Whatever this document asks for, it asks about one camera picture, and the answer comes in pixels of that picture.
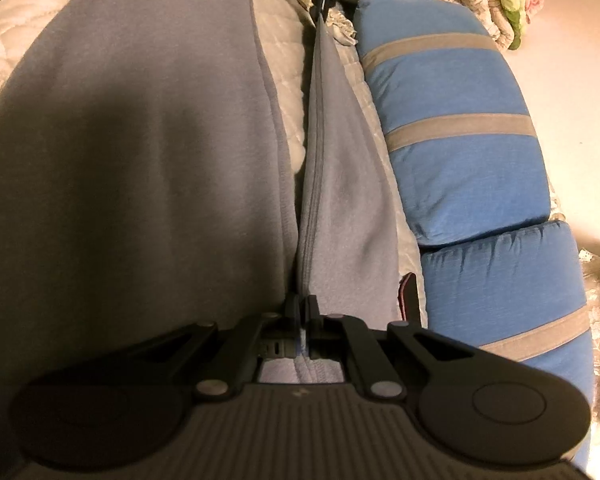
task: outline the blue pillow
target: blue pillow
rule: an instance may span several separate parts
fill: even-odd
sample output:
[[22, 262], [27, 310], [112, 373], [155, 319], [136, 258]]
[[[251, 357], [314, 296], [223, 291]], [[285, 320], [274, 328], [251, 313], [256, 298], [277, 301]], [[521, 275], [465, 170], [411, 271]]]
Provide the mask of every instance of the blue pillow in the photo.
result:
[[361, 0], [354, 24], [418, 243], [438, 248], [546, 221], [528, 109], [474, 15], [437, 0]]
[[[429, 329], [489, 350], [527, 333], [509, 347], [529, 366], [558, 375], [592, 401], [593, 352], [582, 271], [568, 224], [547, 222], [422, 255]], [[548, 351], [532, 348], [556, 326]], [[587, 446], [575, 462], [586, 464]]]

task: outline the silver screw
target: silver screw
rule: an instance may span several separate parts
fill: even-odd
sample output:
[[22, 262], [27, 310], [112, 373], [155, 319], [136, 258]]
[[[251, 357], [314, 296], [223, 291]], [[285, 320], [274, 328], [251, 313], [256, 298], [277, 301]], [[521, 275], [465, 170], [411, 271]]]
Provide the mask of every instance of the silver screw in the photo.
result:
[[196, 384], [196, 390], [203, 395], [218, 396], [227, 393], [229, 385], [218, 379], [206, 379]]
[[371, 392], [376, 397], [382, 397], [383, 399], [391, 399], [397, 397], [402, 393], [402, 386], [393, 381], [378, 381], [371, 385]]

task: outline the brown band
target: brown band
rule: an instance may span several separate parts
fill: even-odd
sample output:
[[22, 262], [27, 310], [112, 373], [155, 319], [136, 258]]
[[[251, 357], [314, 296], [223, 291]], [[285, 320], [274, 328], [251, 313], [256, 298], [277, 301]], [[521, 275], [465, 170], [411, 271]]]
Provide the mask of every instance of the brown band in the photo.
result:
[[468, 34], [466, 32], [427, 34], [426, 36], [403, 38], [402, 40], [390, 41], [389, 43], [376, 46], [362, 58], [362, 68], [365, 70], [365, 73], [368, 73], [380, 63], [394, 57], [437, 48], [483, 48], [498, 50], [495, 41], [490, 36], [484, 36], [483, 34]]
[[483, 345], [480, 349], [513, 361], [531, 359], [554, 350], [589, 330], [589, 310], [585, 305], [556, 321]]
[[520, 114], [458, 114], [405, 124], [385, 137], [389, 152], [431, 139], [464, 135], [518, 134], [536, 136], [531, 117]]

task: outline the beige wall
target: beige wall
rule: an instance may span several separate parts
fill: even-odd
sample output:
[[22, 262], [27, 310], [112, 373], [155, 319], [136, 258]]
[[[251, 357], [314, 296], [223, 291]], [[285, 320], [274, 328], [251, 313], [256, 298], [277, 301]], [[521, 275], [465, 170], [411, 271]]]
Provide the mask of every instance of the beige wall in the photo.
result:
[[600, 255], [600, 0], [546, 0], [506, 58], [567, 220]]

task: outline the beige strap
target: beige strap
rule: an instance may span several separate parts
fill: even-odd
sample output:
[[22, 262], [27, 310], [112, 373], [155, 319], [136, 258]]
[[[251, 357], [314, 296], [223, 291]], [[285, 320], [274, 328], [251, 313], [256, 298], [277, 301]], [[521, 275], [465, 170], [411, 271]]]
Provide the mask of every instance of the beige strap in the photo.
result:
[[518, 134], [535, 137], [536, 130], [528, 115], [458, 114], [405, 124], [389, 132], [385, 140], [391, 153], [423, 140], [479, 134]]
[[467, 32], [427, 34], [426, 36], [403, 38], [376, 46], [362, 58], [362, 68], [365, 70], [365, 73], [368, 73], [388, 59], [437, 48], [483, 48], [498, 50], [495, 41], [490, 36], [484, 36], [483, 34], [469, 34]]
[[554, 350], [589, 330], [589, 307], [513, 337], [480, 347], [513, 361], [524, 361]]

